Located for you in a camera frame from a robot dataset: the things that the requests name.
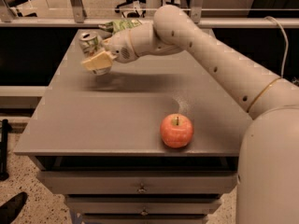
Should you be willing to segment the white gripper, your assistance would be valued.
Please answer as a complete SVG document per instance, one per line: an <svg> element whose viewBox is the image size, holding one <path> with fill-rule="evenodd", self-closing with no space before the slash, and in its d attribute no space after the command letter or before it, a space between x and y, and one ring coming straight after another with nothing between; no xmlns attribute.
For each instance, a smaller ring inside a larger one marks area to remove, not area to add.
<svg viewBox="0 0 299 224"><path fill-rule="evenodd" d="M92 72L107 72L113 61L129 63L155 51L157 37L151 23L125 29L102 41L108 50L88 54L81 64Z"/></svg>

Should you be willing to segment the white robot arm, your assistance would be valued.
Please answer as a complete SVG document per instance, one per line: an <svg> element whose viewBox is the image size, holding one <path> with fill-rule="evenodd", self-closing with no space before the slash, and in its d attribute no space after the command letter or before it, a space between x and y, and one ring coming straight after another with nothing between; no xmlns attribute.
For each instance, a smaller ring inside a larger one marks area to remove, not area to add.
<svg viewBox="0 0 299 224"><path fill-rule="evenodd" d="M247 112L252 123L238 161L236 224L299 224L299 88L203 32L180 8L90 44L86 69L188 51Z"/></svg>

